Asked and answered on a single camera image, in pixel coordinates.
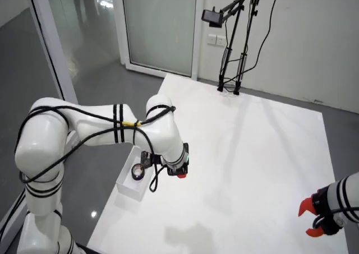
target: white platform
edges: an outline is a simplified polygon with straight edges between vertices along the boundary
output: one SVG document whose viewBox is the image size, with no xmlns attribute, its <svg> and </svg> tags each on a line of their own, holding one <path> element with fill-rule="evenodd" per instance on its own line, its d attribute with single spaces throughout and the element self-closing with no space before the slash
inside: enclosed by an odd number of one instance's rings
<svg viewBox="0 0 359 254">
<path fill-rule="evenodd" d="M 89 247 L 118 253 L 348 253 L 344 231 L 311 238 L 301 201 L 334 182 L 321 113 L 167 75 L 190 146 L 186 179 L 159 177 L 142 202 L 113 192 Z"/>
</svg>

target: gray floor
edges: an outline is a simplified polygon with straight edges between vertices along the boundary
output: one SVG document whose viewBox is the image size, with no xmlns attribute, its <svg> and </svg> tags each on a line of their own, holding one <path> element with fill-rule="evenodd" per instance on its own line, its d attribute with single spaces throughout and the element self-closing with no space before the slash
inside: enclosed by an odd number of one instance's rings
<svg viewBox="0 0 359 254">
<path fill-rule="evenodd" d="M 57 97 L 45 54 L 27 9 L 0 27 L 0 219 L 23 189 L 13 158 L 17 132 L 34 101 Z"/>
<path fill-rule="evenodd" d="M 53 12 L 59 12 L 57 26 L 79 103 L 127 103 L 138 118 L 144 118 L 146 101 L 158 91 L 162 79 L 129 72 L 120 65 L 114 49 L 116 35 L 111 29 L 104 29 L 113 26 L 111 11 L 103 10 L 103 16 L 80 26 L 73 0 L 50 1 Z M 66 2 L 65 11 L 61 2 Z M 359 171 L 359 115 L 252 90 L 243 92 L 322 112 L 335 178 Z M 87 244 L 130 148 L 130 145 L 84 146 L 66 161 L 63 225 L 77 242 Z M 92 211 L 98 213 L 95 218 L 90 216 Z M 349 225 L 346 236 L 349 254 L 358 253 L 359 230 Z M 16 253 L 18 239 L 7 253 Z"/>
</svg>

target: white robotic arm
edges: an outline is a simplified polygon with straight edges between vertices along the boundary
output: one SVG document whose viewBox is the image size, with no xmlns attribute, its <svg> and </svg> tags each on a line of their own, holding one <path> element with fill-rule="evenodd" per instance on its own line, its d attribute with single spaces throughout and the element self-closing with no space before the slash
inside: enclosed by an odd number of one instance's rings
<svg viewBox="0 0 359 254">
<path fill-rule="evenodd" d="M 302 201 L 299 216 L 309 211 L 317 218 L 306 233 L 311 237 L 333 235 L 348 222 L 359 223 L 359 173 L 336 181 Z"/>
<path fill-rule="evenodd" d="M 184 175 L 188 152 L 173 111 L 171 100 L 162 95 L 149 99 L 147 119 L 143 122 L 136 119 L 126 104 L 83 107 L 53 98 L 38 100 L 22 126 L 15 151 L 29 208 L 18 253 L 84 253 L 61 226 L 62 162 L 69 130 L 75 130 L 81 143 L 89 146 L 133 143 L 160 155 L 168 174 Z"/>
</svg>

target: glass door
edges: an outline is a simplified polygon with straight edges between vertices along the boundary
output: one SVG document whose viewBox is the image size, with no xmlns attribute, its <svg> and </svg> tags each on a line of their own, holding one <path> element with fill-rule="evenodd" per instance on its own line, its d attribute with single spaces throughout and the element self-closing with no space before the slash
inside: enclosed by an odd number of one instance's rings
<svg viewBox="0 0 359 254">
<path fill-rule="evenodd" d="M 0 0 L 0 253 L 5 253 L 19 232 L 27 209 L 22 194 L 25 186 L 14 160 L 23 120 L 32 104 L 43 97 L 77 103 L 44 3 Z"/>
<path fill-rule="evenodd" d="M 197 79 L 203 0 L 117 0 L 126 68 Z"/>
</svg>

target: white box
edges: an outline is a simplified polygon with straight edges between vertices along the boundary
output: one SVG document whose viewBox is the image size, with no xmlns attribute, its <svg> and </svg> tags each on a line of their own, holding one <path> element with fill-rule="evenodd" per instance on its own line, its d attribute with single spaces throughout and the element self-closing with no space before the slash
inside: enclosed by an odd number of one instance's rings
<svg viewBox="0 0 359 254">
<path fill-rule="evenodd" d="M 122 171 L 116 180 L 118 192 L 137 201 L 142 200 L 145 191 L 149 187 L 154 170 L 153 166 L 146 169 L 145 176 L 139 181 L 136 181 L 132 178 L 131 168 L 135 164 L 141 162 L 141 152 L 142 150 L 136 146 L 132 148 L 125 162 L 125 165 L 123 166 Z"/>
</svg>

